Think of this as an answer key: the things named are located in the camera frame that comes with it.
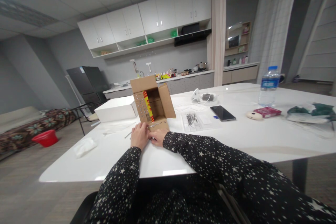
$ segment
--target smartphone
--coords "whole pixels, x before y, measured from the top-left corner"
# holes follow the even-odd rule
[[[236,118],[222,106],[210,107],[212,111],[219,117],[221,121],[233,121]]]

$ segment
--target ceiling light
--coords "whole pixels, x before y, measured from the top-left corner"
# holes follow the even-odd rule
[[[58,20],[53,17],[21,5],[13,0],[0,0],[0,15],[38,27],[58,22]]]

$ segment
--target computer mouse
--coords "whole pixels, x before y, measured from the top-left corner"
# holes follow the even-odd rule
[[[259,114],[257,112],[254,112],[254,111],[247,112],[246,116],[248,118],[253,119],[253,120],[262,120],[263,119],[263,116],[261,114]]]

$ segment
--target patterned blanket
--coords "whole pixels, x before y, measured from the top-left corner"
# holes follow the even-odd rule
[[[0,155],[10,151],[21,151],[37,144],[32,138],[48,130],[60,130],[75,121],[76,116],[69,109],[49,110],[46,116],[6,131],[0,135]]]

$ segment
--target black refrigerator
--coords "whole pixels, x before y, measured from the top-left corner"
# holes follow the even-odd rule
[[[68,69],[67,72],[85,103],[106,101],[103,91],[110,89],[110,87],[98,67],[81,66]],[[92,114],[97,107],[99,105],[90,108]]]

